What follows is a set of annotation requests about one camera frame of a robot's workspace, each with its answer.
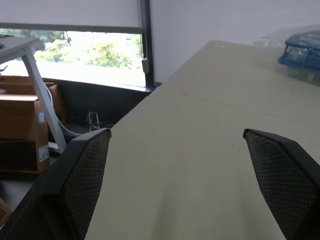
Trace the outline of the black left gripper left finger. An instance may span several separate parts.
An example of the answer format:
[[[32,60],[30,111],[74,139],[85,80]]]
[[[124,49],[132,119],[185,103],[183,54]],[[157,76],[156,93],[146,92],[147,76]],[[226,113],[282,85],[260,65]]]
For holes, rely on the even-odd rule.
[[[111,129],[71,140],[41,181],[36,209],[49,240],[84,240],[100,196]]]

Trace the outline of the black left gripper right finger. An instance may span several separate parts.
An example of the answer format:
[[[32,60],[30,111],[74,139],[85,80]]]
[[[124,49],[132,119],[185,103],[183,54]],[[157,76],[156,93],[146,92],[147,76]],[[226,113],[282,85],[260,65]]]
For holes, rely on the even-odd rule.
[[[260,192],[286,240],[320,240],[320,164],[296,141],[245,129]]]

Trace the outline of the large brown cardboard box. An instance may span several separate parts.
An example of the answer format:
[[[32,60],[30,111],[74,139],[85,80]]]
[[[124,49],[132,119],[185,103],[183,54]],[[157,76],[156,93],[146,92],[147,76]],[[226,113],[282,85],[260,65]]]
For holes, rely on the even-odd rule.
[[[42,173],[49,167],[48,124],[28,77],[0,77],[0,171]]]

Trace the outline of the small brown cardboard box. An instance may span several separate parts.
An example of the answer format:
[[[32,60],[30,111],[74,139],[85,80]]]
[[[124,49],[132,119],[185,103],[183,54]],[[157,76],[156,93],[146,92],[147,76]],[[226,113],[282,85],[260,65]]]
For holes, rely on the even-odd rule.
[[[56,116],[62,124],[66,124],[68,120],[68,112],[60,86],[53,82],[46,82],[45,85],[48,87],[51,93],[53,108]]]

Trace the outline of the white desk with slanted leg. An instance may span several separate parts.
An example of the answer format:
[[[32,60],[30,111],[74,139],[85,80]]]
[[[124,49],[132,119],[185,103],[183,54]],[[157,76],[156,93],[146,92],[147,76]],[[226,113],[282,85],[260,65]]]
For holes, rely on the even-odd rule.
[[[44,116],[47,119],[51,133],[57,144],[58,152],[62,153],[67,143],[32,51],[32,46],[40,42],[40,39],[32,37],[0,37],[0,45],[4,45],[0,47],[0,65],[17,58],[22,59],[29,78],[32,81],[34,91],[43,106]]]

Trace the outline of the blue plastic crate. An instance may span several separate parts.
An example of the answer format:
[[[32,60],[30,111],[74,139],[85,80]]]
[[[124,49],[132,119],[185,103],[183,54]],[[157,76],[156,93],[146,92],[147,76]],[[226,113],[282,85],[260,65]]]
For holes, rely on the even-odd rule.
[[[320,73],[320,30],[293,34],[284,43],[279,64]]]

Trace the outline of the clear plastic wrapped items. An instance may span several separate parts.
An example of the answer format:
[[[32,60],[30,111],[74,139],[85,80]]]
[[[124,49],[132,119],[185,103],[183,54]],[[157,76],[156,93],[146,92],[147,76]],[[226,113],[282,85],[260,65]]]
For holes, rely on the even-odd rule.
[[[300,27],[283,28],[260,37],[258,40],[253,42],[253,45],[262,48],[279,48],[283,47],[285,45],[285,41],[292,35],[312,31],[320,31],[320,23]]]

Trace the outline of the white roller blind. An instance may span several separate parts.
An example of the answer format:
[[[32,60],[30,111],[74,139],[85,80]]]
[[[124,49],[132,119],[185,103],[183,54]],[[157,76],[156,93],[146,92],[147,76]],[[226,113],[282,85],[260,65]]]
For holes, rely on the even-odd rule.
[[[143,0],[0,0],[0,28],[140,34]]]

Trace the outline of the black window frame post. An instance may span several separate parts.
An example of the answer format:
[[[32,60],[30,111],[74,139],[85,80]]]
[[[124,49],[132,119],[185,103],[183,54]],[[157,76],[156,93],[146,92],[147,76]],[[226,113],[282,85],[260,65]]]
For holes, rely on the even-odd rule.
[[[140,0],[141,23],[143,26],[142,45],[143,45],[143,66],[145,74],[145,85],[147,88],[155,89],[161,86],[160,82],[155,80],[154,59],[153,59],[153,41],[152,41],[152,23],[151,23],[151,4],[150,0]]]

